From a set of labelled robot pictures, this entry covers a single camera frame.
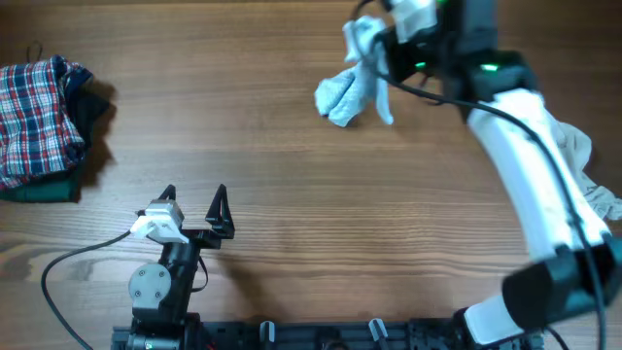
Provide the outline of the light blue striped baby pants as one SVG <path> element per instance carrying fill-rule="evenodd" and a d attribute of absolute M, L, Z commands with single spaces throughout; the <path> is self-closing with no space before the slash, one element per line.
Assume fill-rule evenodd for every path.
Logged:
<path fill-rule="evenodd" d="M 379 17 L 362 16 L 343 26 L 347 53 L 345 62 L 354 66 L 320 81 L 315 93 L 319 114 L 340 127 L 347 126 L 373 102 L 385 124 L 393 124 L 388 83 L 373 74 L 372 68 L 387 75 L 386 51 L 374 38 L 387 28 Z"/>

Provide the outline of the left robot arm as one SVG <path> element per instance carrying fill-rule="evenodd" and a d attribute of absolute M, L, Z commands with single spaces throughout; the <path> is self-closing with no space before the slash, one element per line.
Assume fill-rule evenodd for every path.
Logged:
<path fill-rule="evenodd" d="M 193 285 L 196 271 L 205 266 L 203 249 L 219 250 L 232 239 L 234 222 L 227 189 L 219 185 L 205 221 L 206 229 L 183 227 L 184 214 L 176 201 L 176 189 L 168 186 L 138 214 L 130 233 L 161 245 L 157 262 L 133 272 L 128 283 L 132 300 L 132 323 L 121 349 L 202 349 L 205 335 L 200 316 L 188 312 L 190 297 L 199 291 Z"/>

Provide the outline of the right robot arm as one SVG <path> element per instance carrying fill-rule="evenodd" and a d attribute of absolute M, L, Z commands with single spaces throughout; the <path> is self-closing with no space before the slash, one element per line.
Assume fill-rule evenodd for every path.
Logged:
<path fill-rule="evenodd" d="M 458 311 L 454 343 L 487 349 L 587 313 L 606 346 L 606 310 L 621 287 L 621 241 L 588 205 L 550 128 L 536 75 L 498 47 L 493 1 L 387 1 L 393 25 L 375 37 L 380 77 L 396 88 L 420 73 L 441 81 L 432 100 L 459 108 L 497 168 L 531 263 L 501 292 Z"/>

